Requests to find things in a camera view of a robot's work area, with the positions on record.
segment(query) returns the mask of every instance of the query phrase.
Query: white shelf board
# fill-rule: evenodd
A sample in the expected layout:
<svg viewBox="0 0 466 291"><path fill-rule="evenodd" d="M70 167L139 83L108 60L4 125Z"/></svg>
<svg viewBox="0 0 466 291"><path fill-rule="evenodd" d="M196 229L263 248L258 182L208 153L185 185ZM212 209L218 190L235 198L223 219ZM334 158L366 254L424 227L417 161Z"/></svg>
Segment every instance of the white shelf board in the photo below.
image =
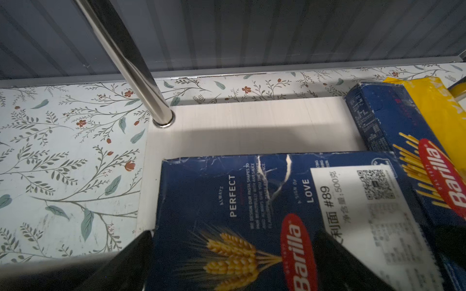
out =
<svg viewBox="0 0 466 291"><path fill-rule="evenodd" d="M136 235L154 229L164 159L365 150L342 97L187 105L172 110L176 121L169 128L149 125Z"/></svg>

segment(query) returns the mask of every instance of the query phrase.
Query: wheat illustration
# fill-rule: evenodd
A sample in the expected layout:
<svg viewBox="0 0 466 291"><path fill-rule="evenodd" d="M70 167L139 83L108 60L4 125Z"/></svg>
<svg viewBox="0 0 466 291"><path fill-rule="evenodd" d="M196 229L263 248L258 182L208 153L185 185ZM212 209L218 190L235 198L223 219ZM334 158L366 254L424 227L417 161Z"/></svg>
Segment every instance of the wheat illustration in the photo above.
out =
<svg viewBox="0 0 466 291"><path fill-rule="evenodd" d="M260 250L228 229L214 229L195 235L202 257L187 262L182 275L201 281L215 291L232 291L254 282L265 269L281 263L281 257Z"/></svg>

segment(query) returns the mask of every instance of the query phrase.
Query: barilla logo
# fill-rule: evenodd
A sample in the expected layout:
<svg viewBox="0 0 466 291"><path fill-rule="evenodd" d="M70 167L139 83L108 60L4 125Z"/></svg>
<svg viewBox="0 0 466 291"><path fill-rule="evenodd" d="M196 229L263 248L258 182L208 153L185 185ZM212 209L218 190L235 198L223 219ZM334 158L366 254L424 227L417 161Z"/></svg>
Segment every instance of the barilla logo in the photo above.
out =
<svg viewBox="0 0 466 291"><path fill-rule="evenodd" d="M281 224L281 258L290 291L317 291L317 268L311 239L299 216L290 213Z"/></svg>
<svg viewBox="0 0 466 291"><path fill-rule="evenodd" d="M443 201L458 215L466 218L466 185L450 159L425 138L419 141L419 157Z"/></svg>

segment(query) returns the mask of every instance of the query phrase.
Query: stainless steel rod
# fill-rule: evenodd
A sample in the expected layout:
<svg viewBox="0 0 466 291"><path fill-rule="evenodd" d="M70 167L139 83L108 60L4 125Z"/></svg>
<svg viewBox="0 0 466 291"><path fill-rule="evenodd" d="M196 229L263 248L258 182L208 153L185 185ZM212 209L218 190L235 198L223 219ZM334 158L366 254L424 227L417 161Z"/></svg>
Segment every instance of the stainless steel rod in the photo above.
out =
<svg viewBox="0 0 466 291"><path fill-rule="evenodd" d="M156 126L170 126L175 115L168 107L141 53L109 0L75 0L94 33Z"/></svg>

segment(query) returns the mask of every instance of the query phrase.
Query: corrugated panel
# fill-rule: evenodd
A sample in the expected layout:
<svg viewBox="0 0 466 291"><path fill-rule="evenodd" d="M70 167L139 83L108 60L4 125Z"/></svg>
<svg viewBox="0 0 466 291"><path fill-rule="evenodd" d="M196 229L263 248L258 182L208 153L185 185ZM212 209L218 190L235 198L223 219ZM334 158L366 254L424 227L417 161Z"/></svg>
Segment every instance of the corrugated panel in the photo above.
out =
<svg viewBox="0 0 466 291"><path fill-rule="evenodd" d="M111 0L151 71L458 55L466 0ZM0 1L0 79L112 74L73 1Z"/></svg>

